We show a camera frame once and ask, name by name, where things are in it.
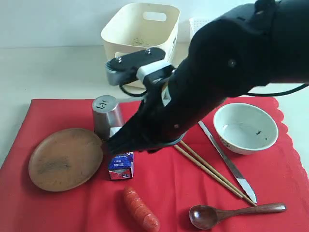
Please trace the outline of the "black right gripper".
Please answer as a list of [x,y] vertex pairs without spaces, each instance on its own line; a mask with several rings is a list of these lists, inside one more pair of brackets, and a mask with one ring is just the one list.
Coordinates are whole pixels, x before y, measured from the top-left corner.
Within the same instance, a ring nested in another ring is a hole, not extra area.
[[106,151],[156,152],[178,143],[184,134],[225,99],[210,68],[168,65],[142,75],[146,94],[124,126],[106,142]]

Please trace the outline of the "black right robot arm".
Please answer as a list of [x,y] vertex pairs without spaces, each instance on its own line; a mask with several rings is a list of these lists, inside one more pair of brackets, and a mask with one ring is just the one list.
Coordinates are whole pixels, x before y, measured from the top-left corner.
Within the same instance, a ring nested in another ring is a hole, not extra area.
[[148,48],[106,64],[116,84],[140,80],[140,106],[103,149],[110,155],[156,152],[229,97],[251,95],[270,83],[309,84],[309,3],[258,0],[207,23],[191,39],[188,56],[173,67],[164,51]]

